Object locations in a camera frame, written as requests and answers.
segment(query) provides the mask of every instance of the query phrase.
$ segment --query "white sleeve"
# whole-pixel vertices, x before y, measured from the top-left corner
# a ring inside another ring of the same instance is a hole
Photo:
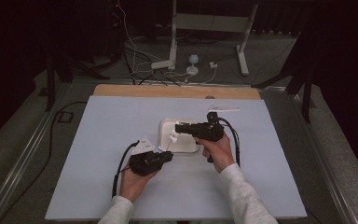
[[[121,196],[112,199],[112,207],[98,222],[99,224],[127,224],[133,212],[133,203]]]
[[[236,224],[278,223],[267,211],[255,189],[246,182],[237,163],[226,167],[219,176]]]

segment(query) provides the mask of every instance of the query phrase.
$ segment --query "white tag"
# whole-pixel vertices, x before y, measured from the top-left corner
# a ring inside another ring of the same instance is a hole
[[[138,155],[144,152],[153,151],[155,149],[155,146],[150,142],[150,140],[147,137],[144,137],[141,139],[136,145],[135,149],[132,151],[132,155]]]
[[[224,107],[218,105],[211,105],[208,109],[209,112],[230,112],[230,111],[240,111],[239,107]]]

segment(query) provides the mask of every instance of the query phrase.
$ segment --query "person's left hand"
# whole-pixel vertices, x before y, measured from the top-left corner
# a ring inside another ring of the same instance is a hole
[[[157,172],[147,176],[141,176],[135,174],[132,169],[127,169],[121,174],[120,193],[121,197],[124,197],[133,203],[142,194],[147,182],[156,175]]]

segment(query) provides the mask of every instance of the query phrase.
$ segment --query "controller cable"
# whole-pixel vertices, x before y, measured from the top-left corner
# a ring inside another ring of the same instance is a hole
[[[125,169],[121,170],[121,166],[123,165],[123,161],[124,161],[124,159],[126,158],[127,153],[130,151],[130,149],[131,149],[132,147],[136,147],[136,146],[138,145],[138,143],[139,143],[139,140],[138,140],[137,142],[135,142],[135,143],[132,143],[129,147],[127,147],[127,149],[124,151],[123,157],[121,157],[120,165],[119,165],[118,168],[117,168],[117,172],[116,172],[116,175],[115,175],[115,179],[114,179],[114,181],[113,181],[112,198],[117,195],[118,176],[120,175],[121,172],[123,172],[123,171],[125,171],[125,170],[128,169],[128,168],[125,168]]]
[[[231,124],[226,119],[222,119],[222,118],[217,118],[217,119],[225,122],[225,124],[226,124],[225,126],[228,126],[228,128],[231,130],[232,136],[234,138],[234,143],[235,143],[235,160],[236,160],[236,163],[238,164],[238,166],[241,167],[241,164],[240,164],[240,138],[238,136],[238,133],[237,133],[237,131],[235,131],[235,129],[231,126]]]

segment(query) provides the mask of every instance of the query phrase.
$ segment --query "table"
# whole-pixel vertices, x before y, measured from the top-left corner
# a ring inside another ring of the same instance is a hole
[[[221,117],[235,120],[232,125],[240,135],[241,169],[270,213],[275,217],[306,216],[257,90],[100,85],[89,99],[46,219],[100,218],[110,206],[113,176],[124,149],[144,134],[156,145],[158,123],[166,116],[206,120],[206,109],[211,104],[237,105],[243,112],[224,113]],[[230,217],[217,174],[200,150],[175,154],[148,183],[133,214],[134,219],[141,220]]]

